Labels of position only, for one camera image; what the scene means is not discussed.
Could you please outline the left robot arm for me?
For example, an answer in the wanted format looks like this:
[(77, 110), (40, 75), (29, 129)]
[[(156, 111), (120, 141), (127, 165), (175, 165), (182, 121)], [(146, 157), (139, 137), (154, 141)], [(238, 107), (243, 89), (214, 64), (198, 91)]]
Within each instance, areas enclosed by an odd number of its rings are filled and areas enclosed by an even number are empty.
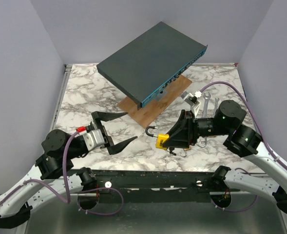
[(95, 111), (92, 121), (73, 134), (60, 129), (52, 130), (42, 142), (44, 153), (29, 172), (7, 192), (0, 195), (0, 229), (12, 229), (29, 220), (31, 212), (50, 199), (57, 197), (69, 204), (72, 193), (95, 193), (113, 190), (111, 183), (100, 185), (90, 168), (83, 167), (69, 175), (73, 158), (84, 158), (97, 148), (106, 148), (110, 155), (122, 152), (135, 137), (114, 144), (102, 122), (126, 115)]

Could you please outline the yellow padlock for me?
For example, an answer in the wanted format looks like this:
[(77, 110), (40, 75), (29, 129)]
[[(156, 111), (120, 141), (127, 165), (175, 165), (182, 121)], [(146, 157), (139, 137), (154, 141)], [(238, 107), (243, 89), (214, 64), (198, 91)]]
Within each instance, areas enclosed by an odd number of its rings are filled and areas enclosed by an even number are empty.
[(162, 150), (167, 150), (167, 147), (164, 147), (163, 146), (163, 143), (169, 138), (169, 135), (168, 134), (153, 134), (153, 133), (150, 133), (150, 130), (156, 130), (158, 129), (158, 127), (156, 126), (148, 126), (146, 127), (145, 129), (145, 134), (149, 137), (155, 137), (156, 138), (156, 143), (155, 143), (155, 147), (157, 149), (162, 149)]

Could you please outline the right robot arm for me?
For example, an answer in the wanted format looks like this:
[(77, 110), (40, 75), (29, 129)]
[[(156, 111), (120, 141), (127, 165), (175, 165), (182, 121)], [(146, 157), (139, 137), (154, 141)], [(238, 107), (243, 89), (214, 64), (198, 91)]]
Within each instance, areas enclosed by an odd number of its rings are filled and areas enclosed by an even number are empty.
[(252, 177), (220, 166), (210, 180), (212, 187), (217, 191), (238, 189), (267, 198), (287, 214), (287, 162), (274, 156), (262, 136), (243, 124), (246, 114), (233, 100), (221, 102), (211, 118), (196, 118), (190, 111), (182, 110), (162, 146), (185, 149), (195, 145), (199, 137), (226, 136), (223, 145), (227, 150), (252, 162), (270, 178)]

